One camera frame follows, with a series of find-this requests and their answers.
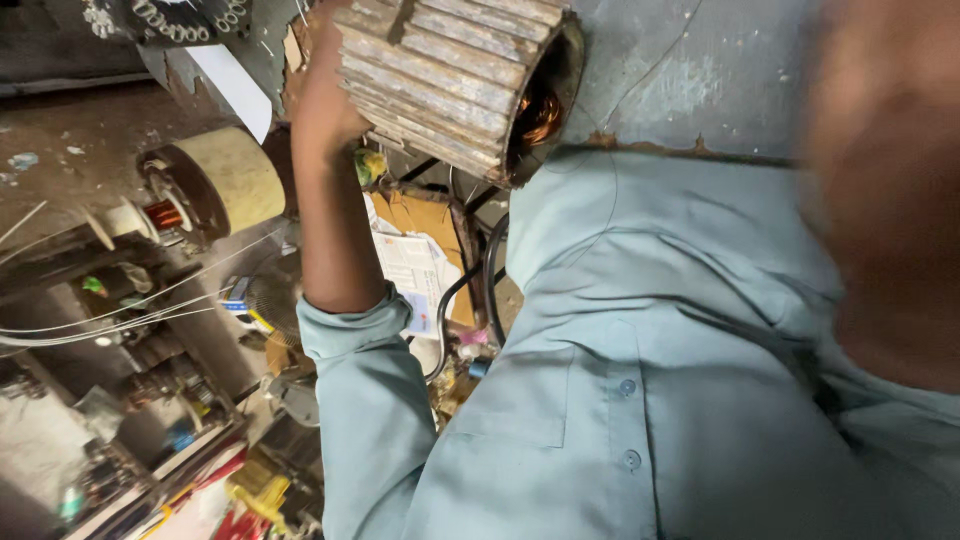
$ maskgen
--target workshop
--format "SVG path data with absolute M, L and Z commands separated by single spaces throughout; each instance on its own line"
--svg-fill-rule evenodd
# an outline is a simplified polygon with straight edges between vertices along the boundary
M 0 0 L 0 540 L 960 539 L 958 58 L 955 0 Z

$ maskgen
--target red object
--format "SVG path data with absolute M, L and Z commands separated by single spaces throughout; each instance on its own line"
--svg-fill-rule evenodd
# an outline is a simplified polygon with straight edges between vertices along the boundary
M 259 540 L 270 522 L 266 518 L 247 510 L 234 523 L 234 510 L 231 509 L 213 535 L 213 540 Z
M 211 483 L 226 477 L 243 467 L 243 464 L 247 461 L 247 449 L 243 449 L 237 453 L 234 457 L 230 458 L 230 461 L 224 463 L 219 469 L 214 471 L 210 476 L 206 477 L 203 480 L 200 480 L 197 483 L 197 487 L 193 488 L 194 491 L 204 489 Z

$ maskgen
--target shirt sleeve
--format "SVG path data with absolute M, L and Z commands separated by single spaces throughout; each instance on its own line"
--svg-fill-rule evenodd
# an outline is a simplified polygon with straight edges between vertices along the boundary
M 398 335 L 410 307 L 391 283 L 365 313 L 330 314 L 303 298 L 297 313 L 317 364 L 324 536 L 399 538 L 437 440 L 420 363 Z
M 900 511 L 909 538 L 960 530 L 960 396 L 909 388 L 856 367 L 832 339 L 818 355 L 822 405 Z

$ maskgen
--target cardboard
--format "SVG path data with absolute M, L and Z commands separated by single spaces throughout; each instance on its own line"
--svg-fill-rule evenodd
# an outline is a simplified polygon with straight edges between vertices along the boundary
M 380 193 L 371 193 L 376 215 L 388 221 L 403 233 L 426 233 L 441 249 L 450 263 L 460 270 L 463 275 L 464 256 L 457 238 L 457 231 L 453 226 L 453 216 L 446 203 L 424 201 L 398 191 L 391 193 L 387 201 Z M 476 326 L 473 317 L 473 302 L 470 299 L 468 287 L 457 292 L 454 301 L 453 313 L 450 320 L 472 328 Z

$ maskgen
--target light blue shirt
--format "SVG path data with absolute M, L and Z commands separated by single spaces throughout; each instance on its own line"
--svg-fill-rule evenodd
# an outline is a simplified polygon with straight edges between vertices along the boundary
M 960 538 L 960 399 L 832 340 L 797 174 L 555 156 L 511 197 L 523 309 L 439 437 L 395 291 L 301 301 L 326 538 Z

